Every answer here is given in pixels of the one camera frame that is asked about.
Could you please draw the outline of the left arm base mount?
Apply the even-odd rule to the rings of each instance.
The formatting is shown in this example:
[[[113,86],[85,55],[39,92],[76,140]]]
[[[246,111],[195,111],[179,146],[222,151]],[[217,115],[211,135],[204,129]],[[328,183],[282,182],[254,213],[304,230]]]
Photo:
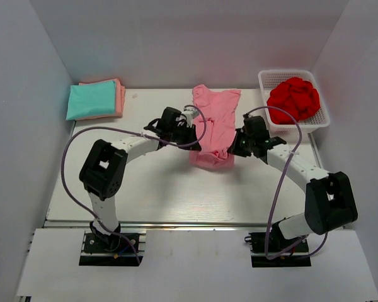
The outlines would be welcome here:
[[[93,232],[86,232],[79,257],[81,267],[139,267],[143,260],[145,235],[140,233],[123,233],[130,241],[111,235],[103,240]]]

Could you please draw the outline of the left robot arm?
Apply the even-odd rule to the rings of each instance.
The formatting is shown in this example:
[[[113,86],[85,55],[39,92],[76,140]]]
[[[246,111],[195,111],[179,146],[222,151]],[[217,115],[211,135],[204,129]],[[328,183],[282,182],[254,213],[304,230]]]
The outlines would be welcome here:
[[[119,141],[95,141],[79,173],[79,180],[91,200],[94,221],[91,230],[99,235],[99,244],[107,251],[120,245],[120,224],[117,219],[115,195],[122,185],[125,167],[131,161],[170,145],[183,150],[200,150],[195,121],[206,122],[204,114],[194,105],[183,111],[167,107],[160,118],[149,122],[140,133],[126,131],[129,136]]]

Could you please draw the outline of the pink t shirt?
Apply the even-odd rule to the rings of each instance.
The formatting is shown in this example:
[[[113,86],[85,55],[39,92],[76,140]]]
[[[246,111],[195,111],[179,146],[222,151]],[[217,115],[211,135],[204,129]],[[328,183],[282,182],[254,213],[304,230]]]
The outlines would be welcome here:
[[[239,89],[211,91],[205,85],[193,88],[193,103],[203,116],[194,120],[200,151],[190,152],[191,165],[208,169],[234,167],[234,156],[228,153],[236,136],[235,111],[241,91]]]

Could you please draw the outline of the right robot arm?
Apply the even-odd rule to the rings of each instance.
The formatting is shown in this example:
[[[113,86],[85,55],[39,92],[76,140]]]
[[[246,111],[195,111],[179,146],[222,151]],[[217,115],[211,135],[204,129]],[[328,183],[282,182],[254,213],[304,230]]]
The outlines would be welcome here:
[[[243,122],[243,127],[236,129],[229,153],[255,156],[280,171],[281,181],[288,177],[305,194],[302,213],[276,223],[268,218],[267,232],[276,249],[288,250],[295,238],[324,235],[357,220],[352,186],[344,172],[331,173],[308,162],[285,140],[271,137],[260,116],[245,115]]]

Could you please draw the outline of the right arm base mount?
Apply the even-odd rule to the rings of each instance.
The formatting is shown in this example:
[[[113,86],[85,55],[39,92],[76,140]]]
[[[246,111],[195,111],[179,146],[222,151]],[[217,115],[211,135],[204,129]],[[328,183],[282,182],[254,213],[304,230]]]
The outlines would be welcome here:
[[[271,231],[268,253],[270,255],[277,254],[296,241],[297,238],[287,240],[274,235],[273,231]],[[306,257],[309,254],[309,246],[306,239],[273,260],[268,260],[265,257],[265,232],[248,233],[244,238],[244,242],[250,247],[252,268],[311,267],[311,260]]]

